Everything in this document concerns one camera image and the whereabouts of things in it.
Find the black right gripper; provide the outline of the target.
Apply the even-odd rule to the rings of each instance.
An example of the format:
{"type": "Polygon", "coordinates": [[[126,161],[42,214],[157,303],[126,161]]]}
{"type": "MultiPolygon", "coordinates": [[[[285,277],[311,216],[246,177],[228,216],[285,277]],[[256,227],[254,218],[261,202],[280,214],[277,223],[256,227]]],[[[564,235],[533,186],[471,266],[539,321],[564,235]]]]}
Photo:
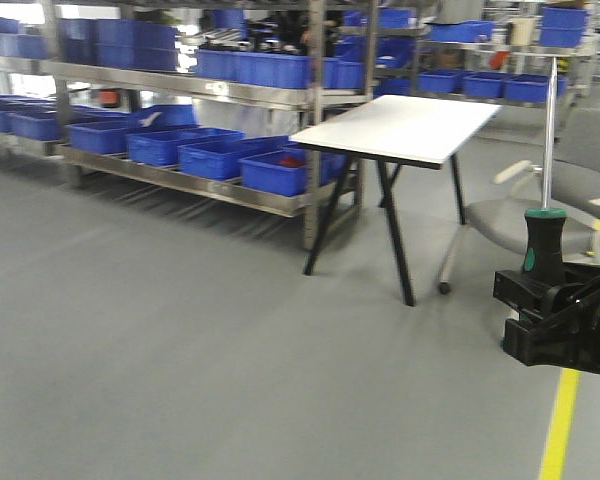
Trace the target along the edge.
{"type": "Polygon", "coordinates": [[[522,364],[600,375],[600,265],[564,264],[560,285],[512,270],[495,273],[493,297],[518,314],[505,321],[502,349],[522,364]]]}

